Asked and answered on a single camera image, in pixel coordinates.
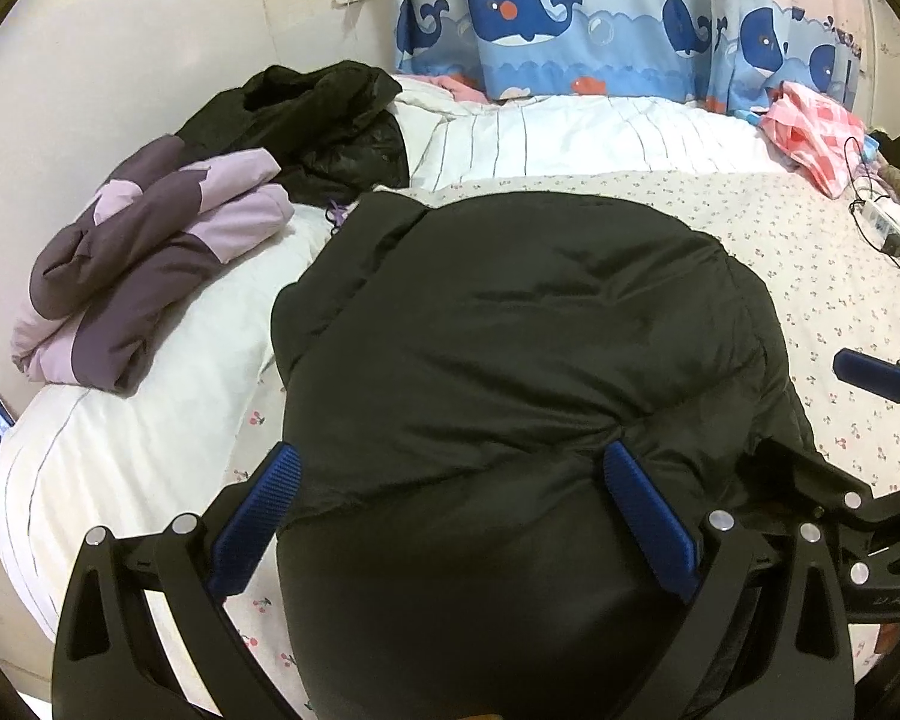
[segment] whale print curtain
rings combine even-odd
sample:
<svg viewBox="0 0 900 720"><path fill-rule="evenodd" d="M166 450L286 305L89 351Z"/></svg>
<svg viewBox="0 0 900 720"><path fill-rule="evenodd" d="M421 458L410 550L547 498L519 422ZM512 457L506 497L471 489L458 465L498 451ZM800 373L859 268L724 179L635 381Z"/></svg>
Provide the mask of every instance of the whale print curtain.
<svg viewBox="0 0 900 720"><path fill-rule="evenodd" d="M397 69L506 100L703 100L725 113L797 81L852 108L865 0L396 0Z"/></svg>

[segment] white wall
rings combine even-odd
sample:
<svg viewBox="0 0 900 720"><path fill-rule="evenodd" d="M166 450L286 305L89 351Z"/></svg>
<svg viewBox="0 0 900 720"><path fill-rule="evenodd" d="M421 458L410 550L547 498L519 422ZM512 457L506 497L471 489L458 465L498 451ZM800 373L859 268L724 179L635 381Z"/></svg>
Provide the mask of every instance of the white wall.
<svg viewBox="0 0 900 720"><path fill-rule="evenodd" d="M35 255L111 167L219 90L280 62L390 67L392 0L21 0L0 29L0 393L34 394L8 360Z"/></svg>
<svg viewBox="0 0 900 720"><path fill-rule="evenodd" d="M886 0L874 4L874 109L873 127L890 137L900 135L900 19Z"/></svg>

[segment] power strip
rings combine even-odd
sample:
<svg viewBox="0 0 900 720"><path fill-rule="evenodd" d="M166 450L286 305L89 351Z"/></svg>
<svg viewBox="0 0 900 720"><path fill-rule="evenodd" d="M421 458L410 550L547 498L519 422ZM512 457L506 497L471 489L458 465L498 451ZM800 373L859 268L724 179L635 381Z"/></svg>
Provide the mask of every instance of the power strip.
<svg viewBox="0 0 900 720"><path fill-rule="evenodd" d="M900 207L888 197L868 199L860 215L876 231L877 240L871 242L884 254L900 257Z"/></svg>

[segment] blue grip pad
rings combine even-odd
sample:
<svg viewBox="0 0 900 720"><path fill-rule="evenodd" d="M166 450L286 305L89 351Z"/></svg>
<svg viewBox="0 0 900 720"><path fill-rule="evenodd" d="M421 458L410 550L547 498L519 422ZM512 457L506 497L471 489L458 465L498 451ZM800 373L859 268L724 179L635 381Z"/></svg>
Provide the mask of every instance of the blue grip pad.
<svg viewBox="0 0 900 720"><path fill-rule="evenodd" d="M697 546L621 442L604 453L604 482L660 586L690 603L700 586Z"/></svg>
<svg viewBox="0 0 900 720"><path fill-rule="evenodd" d="M211 550L207 590L214 598L223 600L247 589L300 488L300 457L288 443L276 445L264 463L266 468Z"/></svg>
<svg viewBox="0 0 900 720"><path fill-rule="evenodd" d="M900 365L877 360L869 354L841 349L833 358L833 372L845 384L900 403Z"/></svg>

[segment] bed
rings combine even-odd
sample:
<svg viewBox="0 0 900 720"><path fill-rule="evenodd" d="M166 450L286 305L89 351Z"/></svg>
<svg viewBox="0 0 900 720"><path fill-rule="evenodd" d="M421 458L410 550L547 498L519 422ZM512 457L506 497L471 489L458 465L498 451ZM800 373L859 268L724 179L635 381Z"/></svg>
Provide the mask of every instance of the bed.
<svg viewBox="0 0 900 720"><path fill-rule="evenodd" d="M713 234L770 288L818 450L877 494L900 488L900 407L842 385L830 369L845 346L900 358L900 273L861 240L847 206L813 189L756 129L658 98L500 107L403 84L394 111L413 172L408 194L434 206L523 189L620 196ZM103 522L117 536L162 530L247 478L280 437L284 394L269 308L330 232L322 211L295 207L283 234L167 323L134 396L47 386L7 434L0 557L48 637L90 527ZM151 605L188 697L212 708L162 596ZM307 712L272 544L226 610L266 673ZM858 677L874 663L876 634L874 626L852 629Z"/></svg>

